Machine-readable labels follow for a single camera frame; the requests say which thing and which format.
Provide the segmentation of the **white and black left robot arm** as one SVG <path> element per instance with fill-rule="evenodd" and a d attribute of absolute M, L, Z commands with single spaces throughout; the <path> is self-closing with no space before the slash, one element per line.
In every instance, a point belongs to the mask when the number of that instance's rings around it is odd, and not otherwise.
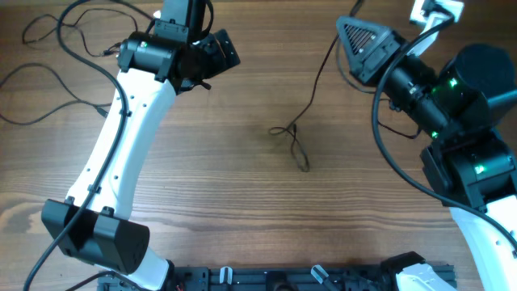
<path fill-rule="evenodd" d="M 225 30 L 212 32 L 209 1 L 167 1 L 143 32 L 124 40 L 116 92 L 88 163 L 63 201 L 44 203 L 52 249 L 140 290 L 172 290 L 174 265 L 149 247 L 149 228 L 130 221 L 137 179 L 177 95 L 239 64 Z"/>

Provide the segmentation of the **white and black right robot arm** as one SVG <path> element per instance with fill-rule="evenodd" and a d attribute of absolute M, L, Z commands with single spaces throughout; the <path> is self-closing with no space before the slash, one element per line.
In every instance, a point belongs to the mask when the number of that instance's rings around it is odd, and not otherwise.
<path fill-rule="evenodd" d="M 516 287 L 516 157 L 497 130 L 516 104 L 515 71 L 505 50 L 461 49 L 439 72 L 416 54 L 423 33 L 405 40 L 392 28 L 350 16 L 336 27 L 351 73 L 389 97 L 430 138 L 420 154 L 421 191 L 450 209 L 487 290 Z"/>

